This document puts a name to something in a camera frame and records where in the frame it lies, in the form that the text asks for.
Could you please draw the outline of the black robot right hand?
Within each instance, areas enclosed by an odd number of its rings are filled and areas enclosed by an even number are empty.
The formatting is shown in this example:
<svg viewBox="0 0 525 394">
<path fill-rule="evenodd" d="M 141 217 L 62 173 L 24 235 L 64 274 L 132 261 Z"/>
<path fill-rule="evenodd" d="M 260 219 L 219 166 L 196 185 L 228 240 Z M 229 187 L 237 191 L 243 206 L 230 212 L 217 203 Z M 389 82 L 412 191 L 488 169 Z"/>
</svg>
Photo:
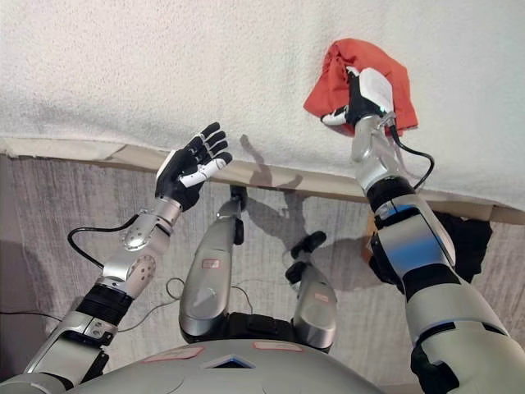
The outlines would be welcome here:
<svg viewBox="0 0 525 394">
<path fill-rule="evenodd" d="M 346 67 L 349 87 L 349 101 L 340 108 L 321 117 L 326 126 L 342 126 L 357 123 L 371 116 L 384 116 L 394 112 L 393 88 L 387 78 L 379 71 L 367 67 L 358 71 L 353 66 Z"/>
</svg>

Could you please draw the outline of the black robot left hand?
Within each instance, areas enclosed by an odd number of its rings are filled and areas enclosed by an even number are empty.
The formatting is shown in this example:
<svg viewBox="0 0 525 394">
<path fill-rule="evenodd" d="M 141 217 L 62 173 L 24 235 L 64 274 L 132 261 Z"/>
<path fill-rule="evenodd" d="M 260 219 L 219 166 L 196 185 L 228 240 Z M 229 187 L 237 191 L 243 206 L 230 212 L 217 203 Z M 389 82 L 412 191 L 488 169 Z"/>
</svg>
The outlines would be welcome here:
<svg viewBox="0 0 525 394">
<path fill-rule="evenodd" d="M 175 201 L 183 212 L 193 208 L 203 184 L 232 161 L 227 148 L 221 125 L 208 125 L 184 147 L 168 154 L 157 171 L 155 197 Z"/>
</svg>

